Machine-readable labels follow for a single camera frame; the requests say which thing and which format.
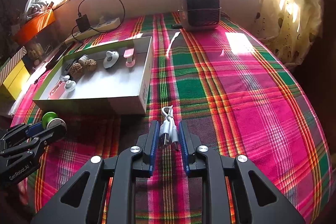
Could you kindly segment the black charger adapter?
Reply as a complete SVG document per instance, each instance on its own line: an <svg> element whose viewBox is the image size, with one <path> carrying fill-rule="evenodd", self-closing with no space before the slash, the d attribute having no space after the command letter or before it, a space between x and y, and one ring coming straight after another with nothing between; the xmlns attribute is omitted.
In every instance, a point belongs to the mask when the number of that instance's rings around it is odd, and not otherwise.
<svg viewBox="0 0 336 224"><path fill-rule="evenodd" d="M80 12L78 13L76 24L80 32L85 32L91 27L88 16L86 14L82 15Z"/></svg>

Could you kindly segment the black smartphone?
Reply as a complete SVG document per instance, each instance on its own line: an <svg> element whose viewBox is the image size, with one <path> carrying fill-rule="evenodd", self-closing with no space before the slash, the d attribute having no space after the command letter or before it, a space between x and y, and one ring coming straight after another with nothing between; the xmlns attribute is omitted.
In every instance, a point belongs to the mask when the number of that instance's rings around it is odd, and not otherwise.
<svg viewBox="0 0 336 224"><path fill-rule="evenodd" d="M46 65L46 71L51 70L58 62L59 60L65 56L70 49L75 45L75 42L66 44L62 43L58 51L55 53L55 55L52 57L52 59L48 62Z"/></svg>

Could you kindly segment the yellow box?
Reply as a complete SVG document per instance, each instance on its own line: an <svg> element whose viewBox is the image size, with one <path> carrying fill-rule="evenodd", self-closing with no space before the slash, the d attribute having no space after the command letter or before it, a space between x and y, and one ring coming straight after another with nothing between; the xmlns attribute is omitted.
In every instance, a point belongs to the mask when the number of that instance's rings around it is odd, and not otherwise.
<svg viewBox="0 0 336 224"><path fill-rule="evenodd" d="M9 73L1 84L1 99L5 101L15 101L22 91L23 85L30 78L30 74L21 60Z"/></svg>

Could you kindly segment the grey white knob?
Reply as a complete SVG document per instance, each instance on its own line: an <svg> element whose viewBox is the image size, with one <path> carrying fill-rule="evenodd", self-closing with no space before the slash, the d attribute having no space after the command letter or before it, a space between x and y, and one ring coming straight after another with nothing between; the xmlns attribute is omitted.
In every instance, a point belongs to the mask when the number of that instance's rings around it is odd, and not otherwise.
<svg viewBox="0 0 336 224"><path fill-rule="evenodd" d="M71 80L71 77L69 75L62 76L60 80L64 84L64 90L66 92L72 92L75 90L76 82L74 80Z"/></svg>

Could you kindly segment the brown walnut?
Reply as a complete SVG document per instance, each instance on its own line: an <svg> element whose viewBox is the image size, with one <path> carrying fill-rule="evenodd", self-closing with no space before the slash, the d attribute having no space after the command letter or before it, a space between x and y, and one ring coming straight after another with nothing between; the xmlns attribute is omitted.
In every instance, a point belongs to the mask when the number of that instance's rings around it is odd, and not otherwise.
<svg viewBox="0 0 336 224"><path fill-rule="evenodd" d="M97 68L97 62L94 59L88 59L84 62L84 67L88 72L94 72Z"/></svg>
<svg viewBox="0 0 336 224"><path fill-rule="evenodd" d="M84 69L83 69L83 66L80 63L72 64L72 66L69 69L70 76L75 80L82 77L83 73L84 73Z"/></svg>

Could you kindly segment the small white ribbed jar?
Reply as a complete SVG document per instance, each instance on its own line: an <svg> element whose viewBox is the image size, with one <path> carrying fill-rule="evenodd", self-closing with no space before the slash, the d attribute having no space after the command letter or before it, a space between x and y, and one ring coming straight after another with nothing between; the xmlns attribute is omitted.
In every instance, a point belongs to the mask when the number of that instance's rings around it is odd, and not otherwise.
<svg viewBox="0 0 336 224"><path fill-rule="evenodd" d="M88 58L87 55L82 55L82 57L80 57L80 58L78 59L78 62L79 62L82 66L84 66L84 65L85 65L85 62L86 62L88 59L89 59L89 58Z"/></svg>

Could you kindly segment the white power strip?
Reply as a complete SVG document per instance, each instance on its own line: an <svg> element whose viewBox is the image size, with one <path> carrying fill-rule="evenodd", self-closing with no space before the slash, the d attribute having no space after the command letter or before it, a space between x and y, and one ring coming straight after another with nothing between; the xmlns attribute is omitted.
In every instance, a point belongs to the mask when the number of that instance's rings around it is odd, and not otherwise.
<svg viewBox="0 0 336 224"><path fill-rule="evenodd" d="M73 34L70 34L70 36L68 36L68 38L66 38L64 42L68 44L77 40L82 41L85 40L86 38L90 38L100 33L115 30L120 24L121 24L120 18L111 19L102 24L97 24L93 27L90 27L88 30L84 32L80 31L74 32Z"/></svg>

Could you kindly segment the white plug in strip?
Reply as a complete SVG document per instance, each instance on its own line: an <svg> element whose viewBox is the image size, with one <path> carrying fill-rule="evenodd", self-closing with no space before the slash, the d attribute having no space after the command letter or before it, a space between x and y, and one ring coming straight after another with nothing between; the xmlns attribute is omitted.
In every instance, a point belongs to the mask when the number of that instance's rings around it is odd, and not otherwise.
<svg viewBox="0 0 336 224"><path fill-rule="evenodd" d="M101 16L99 19L99 24L104 24L106 22L104 16Z"/></svg>

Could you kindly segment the striped gift box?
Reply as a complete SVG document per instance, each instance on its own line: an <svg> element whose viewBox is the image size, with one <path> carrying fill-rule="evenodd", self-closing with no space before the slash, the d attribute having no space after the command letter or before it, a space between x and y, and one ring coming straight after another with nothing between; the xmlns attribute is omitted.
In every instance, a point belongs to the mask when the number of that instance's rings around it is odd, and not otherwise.
<svg viewBox="0 0 336 224"><path fill-rule="evenodd" d="M21 59L27 54L27 50L25 47L21 47L19 51L9 61L5 63L3 67L1 67L1 74L0 74L0 85L3 84L7 76L10 72L15 68L15 66L21 61Z"/></svg>

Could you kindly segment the plaid pink green cloth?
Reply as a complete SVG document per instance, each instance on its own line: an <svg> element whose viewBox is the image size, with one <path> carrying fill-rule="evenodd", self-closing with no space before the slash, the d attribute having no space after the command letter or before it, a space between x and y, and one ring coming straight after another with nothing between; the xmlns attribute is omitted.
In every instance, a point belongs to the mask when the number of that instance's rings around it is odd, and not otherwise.
<svg viewBox="0 0 336 224"><path fill-rule="evenodd" d="M65 117L66 137L49 146L41 167L19 186L16 213L29 220L94 155L109 158L136 143L172 106L202 143L224 156L243 154L312 223L335 188L322 126L307 96L280 61L246 30L223 18L207 32L172 29L176 13L141 16L84 49L142 36L153 40L144 116Z"/></svg>

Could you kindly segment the floral curtain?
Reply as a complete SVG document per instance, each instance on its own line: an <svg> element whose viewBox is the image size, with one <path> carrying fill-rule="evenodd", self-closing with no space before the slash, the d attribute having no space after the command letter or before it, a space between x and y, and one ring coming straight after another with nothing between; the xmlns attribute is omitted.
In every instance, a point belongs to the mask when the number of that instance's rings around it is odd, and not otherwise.
<svg viewBox="0 0 336 224"><path fill-rule="evenodd" d="M260 0L252 34L294 69L320 34L322 17L323 0Z"/></svg>

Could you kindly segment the green white cardboard box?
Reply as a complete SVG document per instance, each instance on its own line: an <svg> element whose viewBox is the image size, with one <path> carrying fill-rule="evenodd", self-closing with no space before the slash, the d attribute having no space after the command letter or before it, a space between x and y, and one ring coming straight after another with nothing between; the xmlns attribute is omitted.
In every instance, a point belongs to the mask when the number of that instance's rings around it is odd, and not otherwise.
<svg viewBox="0 0 336 224"><path fill-rule="evenodd" d="M126 67L126 59L123 57L128 48L134 48L135 51L135 65L132 68ZM118 61L109 69L103 66L107 51L119 53ZM58 100L50 100L49 92L60 81L63 69L82 55L96 60L96 70L85 70L82 77L74 80L74 91L65 91ZM58 114L145 114L153 58L151 37L102 43L66 55L47 75L33 101L40 109Z"/></svg>

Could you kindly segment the green white suction holder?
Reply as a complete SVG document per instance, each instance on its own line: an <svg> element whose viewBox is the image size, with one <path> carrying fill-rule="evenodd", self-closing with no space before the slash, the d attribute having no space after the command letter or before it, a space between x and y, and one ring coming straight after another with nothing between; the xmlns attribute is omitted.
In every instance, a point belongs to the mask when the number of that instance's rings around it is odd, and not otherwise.
<svg viewBox="0 0 336 224"><path fill-rule="evenodd" d="M42 117L42 127L44 130L53 128L57 125L62 125L64 128L67 128L65 121L59 118L55 112L47 112Z"/></svg>

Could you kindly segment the bag with items on orange box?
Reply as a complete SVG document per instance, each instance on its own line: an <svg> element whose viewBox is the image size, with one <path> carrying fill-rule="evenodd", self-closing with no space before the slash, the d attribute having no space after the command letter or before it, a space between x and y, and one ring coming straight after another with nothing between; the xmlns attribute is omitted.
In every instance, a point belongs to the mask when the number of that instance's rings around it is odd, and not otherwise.
<svg viewBox="0 0 336 224"><path fill-rule="evenodd" d="M53 5L53 0L28 0L23 13L24 21L29 21L37 15L51 9Z"/></svg>

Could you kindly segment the pink clip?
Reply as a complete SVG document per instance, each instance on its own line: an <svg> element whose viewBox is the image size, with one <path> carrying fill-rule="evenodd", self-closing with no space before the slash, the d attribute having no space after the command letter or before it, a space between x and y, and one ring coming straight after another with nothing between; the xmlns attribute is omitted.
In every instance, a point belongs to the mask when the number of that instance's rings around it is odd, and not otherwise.
<svg viewBox="0 0 336 224"><path fill-rule="evenodd" d="M125 50L123 57L126 59L125 65L128 68L132 68L135 65L135 51L134 48L128 48Z"/></svg>
<svg viewBox="0 0 336 224"><path fill-rule="evenodd" d="M49 92L48 98L50 100L58 100L65 92L65 84L66 83L64 81L58 81L57 84Z"/></svg>

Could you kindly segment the orange box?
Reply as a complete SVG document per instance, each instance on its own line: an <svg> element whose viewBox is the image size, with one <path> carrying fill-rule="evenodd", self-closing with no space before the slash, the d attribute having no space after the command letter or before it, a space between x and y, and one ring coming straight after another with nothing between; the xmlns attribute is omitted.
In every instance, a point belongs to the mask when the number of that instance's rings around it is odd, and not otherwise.
<svg viewBox="0 0 336 224"><path fill-rule="evenodd" d="M20 46L27 44L39 32L55 21L54 12L48 9L33 19L26 22L22 28L14 35L13 39Z"/></svg>

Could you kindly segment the white round face toy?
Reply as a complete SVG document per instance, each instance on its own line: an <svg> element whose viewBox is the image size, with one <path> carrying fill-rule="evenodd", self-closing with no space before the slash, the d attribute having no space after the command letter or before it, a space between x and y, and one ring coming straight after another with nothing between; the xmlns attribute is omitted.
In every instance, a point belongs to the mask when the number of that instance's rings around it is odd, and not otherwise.
<svg viewBox="0 0 336 224"><path fill-rule="evenodd" d="M113 65L116 64L119 58L119 53L117 51L107 51L106 57L103 61L103 66L105 69L111 68Z"/></svg>

